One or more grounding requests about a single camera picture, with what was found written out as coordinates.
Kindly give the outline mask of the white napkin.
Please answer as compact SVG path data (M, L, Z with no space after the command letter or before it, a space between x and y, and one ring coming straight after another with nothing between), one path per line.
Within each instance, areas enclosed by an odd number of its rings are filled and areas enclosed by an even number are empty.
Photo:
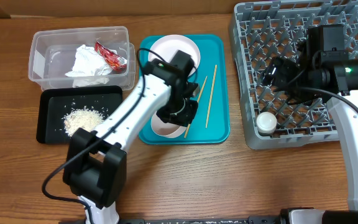
M66 77L75 78L73 88L104 85L109 82L109 75L112 68L104 61L93 47L85 44L76 49L75 62L72 70L66 72Z

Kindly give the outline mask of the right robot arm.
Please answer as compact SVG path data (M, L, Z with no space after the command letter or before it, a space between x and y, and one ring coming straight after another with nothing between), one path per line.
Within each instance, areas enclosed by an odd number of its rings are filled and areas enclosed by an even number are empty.
M296 104L321 98L336 126L347 172L348 209L281 210L276 223L358 223L358 59L351 59L341 24L309 28L296 62L274 57L259 83Z

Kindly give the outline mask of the white paper cup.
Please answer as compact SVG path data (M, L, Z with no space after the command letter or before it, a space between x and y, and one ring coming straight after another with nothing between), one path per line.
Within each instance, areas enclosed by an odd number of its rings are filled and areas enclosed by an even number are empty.
M257 116L256 125L260 135L272 135L277 127L277 118L273 113L266 111Z

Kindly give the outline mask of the red snack wrapper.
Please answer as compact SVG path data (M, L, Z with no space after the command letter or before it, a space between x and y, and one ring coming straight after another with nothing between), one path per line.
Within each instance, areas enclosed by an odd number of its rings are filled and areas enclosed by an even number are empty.
M115 72L122 72L127 68L127 60L115 53L115 51L105 48L99 42L94 45L94 50L102 56L104 61L112 68Z

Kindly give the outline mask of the pile of rice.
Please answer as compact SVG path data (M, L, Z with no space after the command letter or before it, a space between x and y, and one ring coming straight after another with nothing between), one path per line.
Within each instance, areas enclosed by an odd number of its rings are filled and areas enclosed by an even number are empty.
M104 121L104 116L99 111L84 107L83 109L72 110L62 120L65 133L72 137L79 128L88 132L92 131Z

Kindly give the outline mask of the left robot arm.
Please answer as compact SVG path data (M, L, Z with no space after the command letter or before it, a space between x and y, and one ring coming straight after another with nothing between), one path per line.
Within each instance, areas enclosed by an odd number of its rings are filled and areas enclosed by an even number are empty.
M136 89L92 131L83 128L70 139L63 181L86 210L85 223L117 223L114 209L126 181L127 150L148 120L186 127L198 103L197 83L188 81L195 63L177 50L169 62L155 58L141 68Z

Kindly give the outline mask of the pink bowl with rice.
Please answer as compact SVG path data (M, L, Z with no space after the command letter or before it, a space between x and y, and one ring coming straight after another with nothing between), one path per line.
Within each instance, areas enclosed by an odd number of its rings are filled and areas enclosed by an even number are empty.
M172 123L164 123L156 113L151 118L152 131L165 138L177 138L181 136L185 131L186 127Z

